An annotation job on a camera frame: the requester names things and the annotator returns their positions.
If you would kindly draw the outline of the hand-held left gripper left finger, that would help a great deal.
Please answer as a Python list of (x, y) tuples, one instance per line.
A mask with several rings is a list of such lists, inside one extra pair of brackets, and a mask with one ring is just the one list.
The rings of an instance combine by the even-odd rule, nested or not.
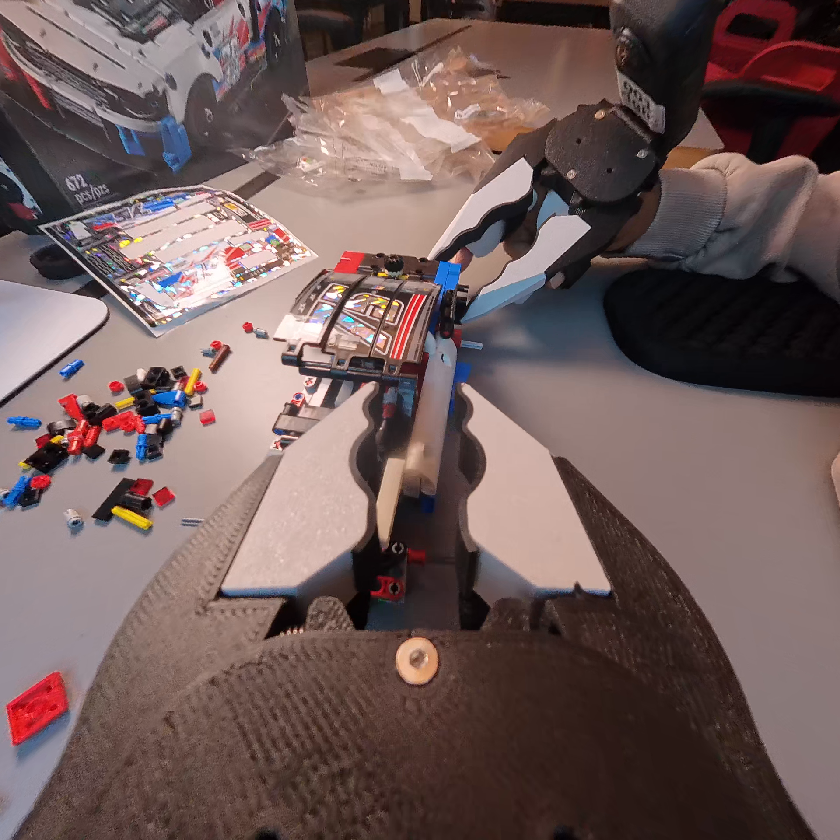
[(227, 597), (283, 596), (313, 601), (356, 594), (353, 554), (375, 525), (373, 493), (358, 450), (372, 430), (363, 385), (286, 448), (221, 585)]

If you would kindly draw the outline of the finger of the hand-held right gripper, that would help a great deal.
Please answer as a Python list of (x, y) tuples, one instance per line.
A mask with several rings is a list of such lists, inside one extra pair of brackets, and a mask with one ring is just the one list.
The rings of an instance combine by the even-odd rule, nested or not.
[(493, 224), (526, 212), (532, 200), (533, 178), (534, 166), (525, 158), (496, 174), (489, 172), (447, 226), (428, 259), (451, 260), (461, 249), (479, 242)]
[(554, 215), (538, 229), (530, 250), (506, 264), (499, 277), (481, 288), (468, 305), (461, 322), (468, 323), (524, 299), (541, 288), (560, 270), (560, 259), (590, 232), (577, 215)]

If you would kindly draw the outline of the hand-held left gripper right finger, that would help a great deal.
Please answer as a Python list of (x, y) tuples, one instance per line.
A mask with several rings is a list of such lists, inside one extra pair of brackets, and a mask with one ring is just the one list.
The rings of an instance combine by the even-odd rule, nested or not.
[(456, 393), (467, 591), (484, 601), (609, 596), (611, 582), (550, 451), (471, 385)]

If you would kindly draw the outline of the lego car model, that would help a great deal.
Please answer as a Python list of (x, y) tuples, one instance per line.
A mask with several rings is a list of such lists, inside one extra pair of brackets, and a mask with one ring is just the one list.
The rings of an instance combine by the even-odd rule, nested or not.
[(374, 405), (375, 533), (379, 553), (364, 577), (372, 599), (397, 603), (420, 549), (393, 538), (401, 499), (434, 509), (459, 381), (457, 355), (469, 289), (461, 266), (403, 255), (345, 251), (320, 272), (280, 323), (283, 364), (303, 378), (278, 415), (272, 448), (288, 448), (367, 383)]

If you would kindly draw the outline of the person's right forearm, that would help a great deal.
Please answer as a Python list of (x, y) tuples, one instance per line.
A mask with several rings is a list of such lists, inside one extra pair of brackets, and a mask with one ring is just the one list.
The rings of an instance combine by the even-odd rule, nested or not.
[(796, 155), (756, 164), (735, 153), (666, 169), (612, 251), (730, 279), (803, 277), (838, 301), (839, 172)]

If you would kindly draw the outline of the pile of small lego pieces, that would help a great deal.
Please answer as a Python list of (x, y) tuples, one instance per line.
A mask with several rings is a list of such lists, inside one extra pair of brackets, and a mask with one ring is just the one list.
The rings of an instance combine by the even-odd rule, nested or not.
[(157, 364), (155, 353), (111, 381), (75, 359), (49, 402), (2, 409), (2, 555), (20, 519), (21, 548), (47, 515), (71, 536), (112, 522), (144, 536), (198, 489), (225, 488), (226, 466), (266, 448), (278, 401), (273, 358), (253, 342), (206, 341), (188, 364)]

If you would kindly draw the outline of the red square lego plate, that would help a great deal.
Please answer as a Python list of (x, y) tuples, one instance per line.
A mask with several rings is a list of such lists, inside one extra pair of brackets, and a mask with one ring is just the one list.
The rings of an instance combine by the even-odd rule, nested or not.
[(54, 671), (6, 704), (10, 742), (17, 747), (69, 710), (63, 675)]

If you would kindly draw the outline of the dark lego set box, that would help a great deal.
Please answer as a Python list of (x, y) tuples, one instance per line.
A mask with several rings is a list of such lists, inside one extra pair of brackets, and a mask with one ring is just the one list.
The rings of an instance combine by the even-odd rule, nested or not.
[(292, 1), (1, 2), (2, 228), (203, 182), (308, 92)]

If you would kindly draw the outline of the person's right hand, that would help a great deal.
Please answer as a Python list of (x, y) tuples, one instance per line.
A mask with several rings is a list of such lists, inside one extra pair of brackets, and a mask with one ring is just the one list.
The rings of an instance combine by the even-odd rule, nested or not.
[[(606, 251), (602, 252), (603, 255), (614, 256), (625, 253), (634, 242), (647, 232), (655, 220), (661, 195), (662, 183), (660, 180), (657, 180), (649, 190), (640, 194), (642, 204), (638, 212), (625, 223)], [(529, 250), (536, 235), (536, 223), (532, 218), (526, 216), (526, 220), (507, 234), (501, 244), (511, 259), (518, 259)]]

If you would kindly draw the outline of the crumpled clear plastic bags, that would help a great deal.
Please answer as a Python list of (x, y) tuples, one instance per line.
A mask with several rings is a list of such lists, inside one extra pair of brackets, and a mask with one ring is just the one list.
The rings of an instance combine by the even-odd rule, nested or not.
[(496, 70), (459, 48), (348, 90), (282, 101), (291, 136), (236, 153), (313, 187), (475, 185), (496, 153), (550, 119), (546, 105), (509, 95)]

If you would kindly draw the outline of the red plastic chairs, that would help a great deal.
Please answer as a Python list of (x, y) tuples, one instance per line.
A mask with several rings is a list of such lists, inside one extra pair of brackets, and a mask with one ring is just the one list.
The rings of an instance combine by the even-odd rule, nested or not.
[(788, 2), (732, 2), (717, 19), (702, 108), (725, 151), (812, 158), (838, 125), (837, 47), (794, 39)]

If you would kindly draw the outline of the holographic sticker sheet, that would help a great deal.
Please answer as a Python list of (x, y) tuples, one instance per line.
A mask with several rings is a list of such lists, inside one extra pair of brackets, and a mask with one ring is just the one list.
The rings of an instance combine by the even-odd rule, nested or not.
[(318, 257), (237, 194), (144, 192), (39, 230), (155, 336)]

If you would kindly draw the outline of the white book stand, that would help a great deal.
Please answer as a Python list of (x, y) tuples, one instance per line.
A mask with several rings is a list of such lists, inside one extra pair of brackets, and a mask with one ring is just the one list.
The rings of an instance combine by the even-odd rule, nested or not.
[(1, 281), (1, 402), (100, 330), (104, 302), (73, 293)]

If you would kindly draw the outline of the black rubber tire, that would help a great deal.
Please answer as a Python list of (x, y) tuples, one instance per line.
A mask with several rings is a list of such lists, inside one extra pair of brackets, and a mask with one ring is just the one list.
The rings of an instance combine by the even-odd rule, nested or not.
[(65, 281), (87, 274), (84, 268), (57, 245), (37, 248), (28, 259), (31, 266), (50, 281)]

